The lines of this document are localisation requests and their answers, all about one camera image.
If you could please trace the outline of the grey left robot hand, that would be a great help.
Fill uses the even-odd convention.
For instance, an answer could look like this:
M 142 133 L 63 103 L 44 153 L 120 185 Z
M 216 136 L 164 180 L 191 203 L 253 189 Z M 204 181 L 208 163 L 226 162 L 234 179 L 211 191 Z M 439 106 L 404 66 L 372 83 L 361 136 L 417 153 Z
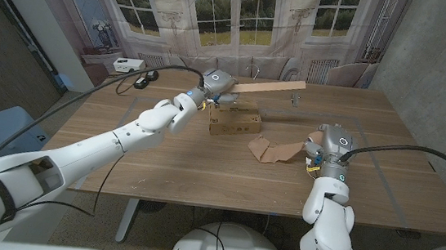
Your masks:
M 202 87 L 193 87 L 186 93 L 197 106 L 209 100 L 220 105 L 233 104 L 239 96 L 238 93 L 228 93 L 239 81 L 220 69 L 208 69 L 203 73 L 203 82 Z

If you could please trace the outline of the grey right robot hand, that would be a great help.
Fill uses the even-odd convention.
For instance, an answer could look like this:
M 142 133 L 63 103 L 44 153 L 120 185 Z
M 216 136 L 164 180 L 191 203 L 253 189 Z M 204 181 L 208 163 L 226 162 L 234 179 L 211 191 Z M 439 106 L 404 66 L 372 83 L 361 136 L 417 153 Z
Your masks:
M 340 157 L 357 148 L 358 141 L 338 123 L 321 124 L 305 141 L 310 168 L 318 167 L 318 177 L 326 176 L 346 181 L 348 162 Z

